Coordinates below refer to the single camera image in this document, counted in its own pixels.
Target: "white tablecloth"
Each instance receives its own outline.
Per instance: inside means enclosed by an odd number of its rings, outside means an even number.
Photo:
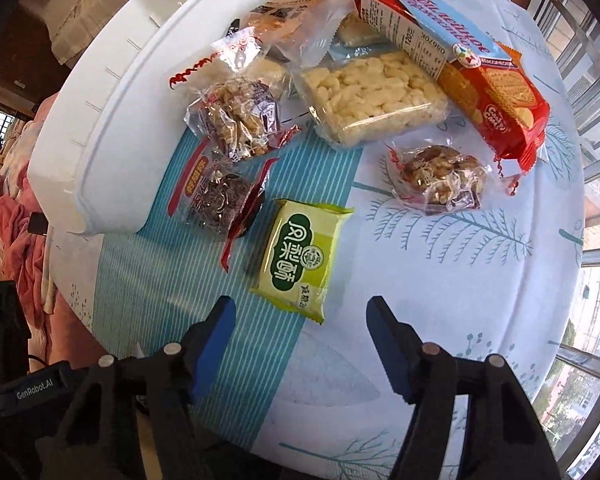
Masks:
[[[351,184],[326,322],[306,322],[251,450],[323,478],[383,478],[399,452],[412,407],[394,394],[365,324],[382,294],[398,320],[451,354],[499,352],[533,397],[552,364],[580,265],[584,183],[573,116],[558,69],[526,10],[507,0],[446,0],[496,40],[523,53],[523,67],[552,108],[546,162],[515,197],[491,208],[423,218],[398,208],[382,170],[382,144],[367,146]],[[462,117],[432,126],[460,145],[484,143]],[[515,166],[505,167],[512,173]],[[92,317],[102,240],[56,234],[52,272],[69,304]],[[456,416],[444,478],[459,461],[466,401]]]

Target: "white container lid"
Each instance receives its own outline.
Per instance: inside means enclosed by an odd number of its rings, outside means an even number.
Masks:
[[[185,130],[186,103],[168,74],[261,0],[180,1],[130,0],[64,83],[27,173],[54,227],[142,228]]]

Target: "green snack package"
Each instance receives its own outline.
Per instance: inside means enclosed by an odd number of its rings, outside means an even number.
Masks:
[[[340,229],[353,209],[277,202],[280,211],[269,235],[258,285],[251,291],[278,308],[322,323]]]

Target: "red biscuit package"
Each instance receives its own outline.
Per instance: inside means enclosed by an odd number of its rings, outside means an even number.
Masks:
[[[492,40],[441,0],[355,0],[360,17],[430,76],[475,125],[496,159],[522,173],[544,142],[549,105],[519,68],[520,54]]]

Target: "plastic wrapper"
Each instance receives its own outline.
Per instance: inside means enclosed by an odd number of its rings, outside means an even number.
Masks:
[[[339,40],[348,47],[369,46],[389,41],[384,35],[374,31],[357,12],[350,12],[338,27]]]
[[[334,40],[329,47],[329,56],[334,61],[344,61],[346,59],[354,59],[356,57],[367,57],[372,55],[384,54],[395,50],[395,46],[391,43],[378,43],[368,46],[348,47],[340,40]]]
[[[254,27],[263,44],[302,67],[316,66],[327,53],[353,0],[266,0],[240,22]]]
[[[401,134],[448,115],[445,93],[401,50],[293,71],[294,83],[336,146]]]
[[[276,307],[318,323],[327,296],[340,229],[353,209],[279,200],[257,286]]]
[[[395,197],[427,215],[479,209],[487,189],[504,186],[490,166],[453,148],[450,139],[389,146],[386,169]]]
[[[246,28],[216,41],[212,54],[177,74],[192,96],[185,116],[201,139],[209,137],[230,161],[266,155],[286,145],[298,127],[280,121],[280,99],[290,92],[285,67]]]
[[[499,159],[527,173],[550,108],[520,69],[520,54],[443,0],[355,0],[360,17],[433,77]]]
[[[251,181],[217,159],[210,140],[205,139],[180,175],[168,214],[224,240],[220,264],[226,272],[233,241],[247,233],[262,207],[265,182],[276,160],[267,160]]]

